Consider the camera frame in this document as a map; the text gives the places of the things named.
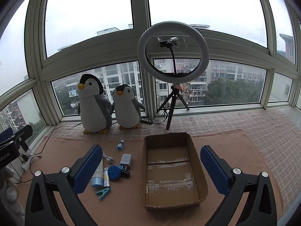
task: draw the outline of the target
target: charging cable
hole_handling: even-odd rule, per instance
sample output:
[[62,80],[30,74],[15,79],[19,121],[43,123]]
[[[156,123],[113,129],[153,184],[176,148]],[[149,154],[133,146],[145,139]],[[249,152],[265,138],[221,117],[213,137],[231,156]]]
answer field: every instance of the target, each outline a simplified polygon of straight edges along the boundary
[[105,153],[102,153],[102,157],[106,160],[107,163],[113,164],[113,162],[114,162],[113,157],[107,156]]

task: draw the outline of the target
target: pink checkered mat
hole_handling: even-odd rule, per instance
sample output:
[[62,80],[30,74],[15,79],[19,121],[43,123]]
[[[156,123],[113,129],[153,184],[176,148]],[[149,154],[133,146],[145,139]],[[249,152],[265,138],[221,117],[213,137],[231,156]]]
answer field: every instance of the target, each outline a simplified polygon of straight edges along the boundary
[[[301,131],[279,110],[262,109],[224,115],[174,118],[168,131],[165,123],[160,125],[141,123],[140,128],[127,130],[119,130],[119,125],[114,124],[103,136],[83,134],[83,127],[79,125],[75,128],[62,127],[55,130],[52,135],[97,141],[116,140],[118,143],[119,139],[141,140],[148,135],[169,132],[187,132],[194,136],[242,128],[273,173],[283,198],[284,212],[299,194],[301,190]],[[75,124],[72,122],[60,125],[73,126]]]

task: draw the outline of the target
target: usb power adapter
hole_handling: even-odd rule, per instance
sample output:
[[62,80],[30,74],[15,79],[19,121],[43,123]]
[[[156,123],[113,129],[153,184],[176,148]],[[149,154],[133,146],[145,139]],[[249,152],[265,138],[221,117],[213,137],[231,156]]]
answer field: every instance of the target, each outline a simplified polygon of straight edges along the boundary
[[131,167],[131,160],[132,160],[131,154],[123,154],[120,160],[121,169],[128,170]]

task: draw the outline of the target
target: clothespin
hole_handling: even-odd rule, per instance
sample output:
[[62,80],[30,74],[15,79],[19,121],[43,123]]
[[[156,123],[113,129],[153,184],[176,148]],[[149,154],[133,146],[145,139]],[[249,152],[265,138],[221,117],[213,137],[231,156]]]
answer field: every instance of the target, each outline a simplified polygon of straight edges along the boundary
[[105,188],[100,191],[97,191],[95,194],[100,195],[99,200],[102,200],[110,191],[111,191],[110,188]]

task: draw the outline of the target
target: blue gripper pad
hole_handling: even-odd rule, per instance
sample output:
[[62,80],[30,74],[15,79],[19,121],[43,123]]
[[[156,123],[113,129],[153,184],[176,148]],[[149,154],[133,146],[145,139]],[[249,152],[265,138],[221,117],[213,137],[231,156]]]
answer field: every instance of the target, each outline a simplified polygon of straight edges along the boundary
[[0,143],[8,139],[10,136],[13,135],[13,130],[11,127],[7,128],[5,131],[0,133]]
[[91,177],[102,160],[102,148],[99,145],[93,147],[87,152],[86,155],[90,153],[87,158],[86,155],[80,158],[80,168],[78,168],[78,171],[73,178],[72,190],[76,195],[85,191]]
[[201,148],[200,157],[217,191],[227,196],[230,192],[230,188],[226,173],[205,146]]

